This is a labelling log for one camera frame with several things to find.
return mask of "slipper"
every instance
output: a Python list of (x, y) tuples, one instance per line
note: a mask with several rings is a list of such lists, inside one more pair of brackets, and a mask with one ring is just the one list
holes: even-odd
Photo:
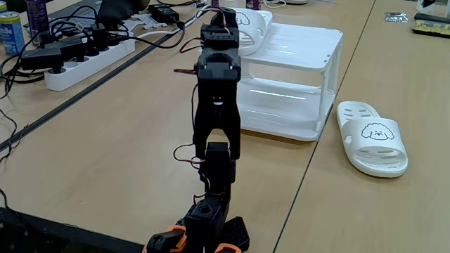
[(381, 118), (367, 103), (347, 101), (337, 106), (337, 122), (350, 162), (371, 176), (398, 177), (408, 167), (399, 125)]
[(272, 24), (269, 11), (254, 11), (247, 8), (232, 8), (236, 11), (239, 27), (239, 55), (248, 56), (258, 50)]

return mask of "plug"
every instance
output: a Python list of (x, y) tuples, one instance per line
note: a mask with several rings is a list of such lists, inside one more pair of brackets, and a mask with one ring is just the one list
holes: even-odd
[(59, 74), (64, 71), (63, 54), (59, 48), (41, 48), (25, 51), (22, 54), (20, 65), (24, 70), (39, 70), (52, 68), (52, 74)]
[(180, 15), (165, 4), (153, 4), (148, 6), (148, 12), (157, 22), (174, 24), (180, 20)]
[(99, 51), (108, 50), (108, 33), (102, 23), (91, 25), (92, 37), (94, 38), (94, 46)]
[(53, 42), (44, 48), (59, 48), (63, 55), (63, 60), (71, 60), (76, 57), (77, 61), (84, 61), (84, 45), (80, 37), (70, 37), (62, 41)]

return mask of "black object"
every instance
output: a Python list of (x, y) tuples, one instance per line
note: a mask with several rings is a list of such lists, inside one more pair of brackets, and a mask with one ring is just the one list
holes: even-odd
[(184, 231), (170, 231), (154, 235), (153, 240), (150, 240), (147, 244), (147, 253), (170, 253), (170, 250), (181, 240), (183, 235)]
[(435, 0), (423, 0), (422, 7), (425, 8), (425, 7), (428, 7), (428, 6), (430, 6), (430, 5), (434, 4), (434, 3), (435, 3)]
[(215, 15), (212, 25), (201, 28), (204, 46), (194, 67), (198, 78), (198, 107), (193, 140), (195, 155), (203, 159), (207, 137), (213, 129), (222, 129), (230, 141), (231, 159), (237, 160), (240, 156), (240, 116), (236, 102), (240, 80), (239, 30), (236, 13), (228, 8), (222, 11), (230, 33), (221, 26), (223, 15)]
[(94, 45), (99, 51), (108, 50), (108, 33), (102, 23), (96, 23), (91, 26)]
[(103, 0), (98, 20), (105, 27), (116, 27), (127, 20), (131, 15), (143, 11), (148, 6), (149, 0)]
[(433, 21), (433, 22), (441, 22), (444, 24), (450, 24), (450, 18), (443, 18), (438, 17), (435, 15), (428, 15), (424, 13), (416, 13), (414, 15), (414, 20), (426, 20), (426, 21)]
[[(225, 222), (231, 199), (231, 184), (236, 179), (236, 160), (240, 157), (240, 116), (236, 103), (237, 85), (240, 81), (239, 30), (236, 12), (221, 8), (229, 21), (223, 27), (223, 15), (218, 13), (211, 25), (203, 25), (201, 39), (205, 42), (202, 54), (194, 69), (198, 78), (198, 106), (195, 114), (193, 143), (195, 154), (203, 162), (198, 173), (205, 183), (205, 199), (192, 205), (182, 221), (185, 224), (186, 245), (183, 252), (215, 252), (220, 243), (229, 243), (248, 250), (250, 239), (240, 217)], [(211, 130), (222, 129), (228, 143), (208, 143)], [(147, 252), (167, 253), (150, 245), (161, 240), (161, 234), (154, 235)], [(172, 232), (165, 233), (166, 246)]]
[(64, 61), (74, 57), (78, 61), (83, 61), (84, 59), (84, 45), (80, 37), (70, 37), (62, 41), (46, 44), (45, 48), (59, 48)]
[(31, 226), (25, 227), (17, 215), (0, 207), (0, 252), (141, 252), (143, 245), (69, 224), (57, 223), (20, 213)]
[[(430, 21), (430, 22), (440, 22), (443, 24), (450, 24), (450, 18), (443, 18), (443, 17), (428, 15), (428, 14), (423, 14), (423, 13), (417, 13), (414, 16), (414, 20), (415, 21), (424, 20), (424, 21)], [(420, 30), (420, 29), (416, 28), (416, 26), (413, 26), (413, 33), (450, 39), (450, 35), (448, 35), (448, 34), (443, 34), (440, 32), (433, 32), (433, 31), (424, 31), (424, 30)]]
[(154, 4), (148, 6), (148, 12), (157, 22), (165, 22), (167, 24), (176, 23), (180, 20), (179, 14), (165, 4)]
[(20, 65), (24, 70), (52, 68), (58, 74), (63, 71), (64, 58), (59, 48), (41, 48), (24, 51)]

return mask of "white cable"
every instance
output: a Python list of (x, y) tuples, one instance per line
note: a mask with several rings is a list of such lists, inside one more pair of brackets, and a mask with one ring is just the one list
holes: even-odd
[[(188, 27), (189, 25), (192, 25), (196, 20), (198, 20), (198, 18), (200, 17), (200, 15), (202, 14), (202, 12), (209, 8), (209, 6), (204, 6), (201, 10), (199, 10), (197, 12), (197, 14), (195, 15), (194, 18), (192, 18), (191, 20), (189, 20), (186, 24), (184, 24), (184, 27)], [(154, 34), (176, 34), (177, 32), (179, 32), (180, 29), (176, 28), (173, 31), (153, 31), (153, 32), (146, 32), (145, 34), (141, 34), (138, 36), (138, 38), (144, 38), (150, 35), (154, 35)]]
[[(269, 4), (281, 4), (281, 5), (280, 6), (270, 6), (267, 3), (269, 3)], [(288, 4), (288, 3), (286, 3), (285, 0), (264, 0), (264, 5), (267, 8), (280, 8), (280, 7), (286, 6), (286, 4)]]

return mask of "power strip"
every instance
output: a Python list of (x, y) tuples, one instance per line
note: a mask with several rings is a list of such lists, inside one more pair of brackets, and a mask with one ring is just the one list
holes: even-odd
[(107, 51), (101, 51), (97, 56), (85, 56), (84, 62), (68, 61), (60, 74), (45, 71), (45, 85), (52, 91), (64, 91), (134, 52), (135, 44), (133, 39), (128, 39), (116, 46), (109, 46)]

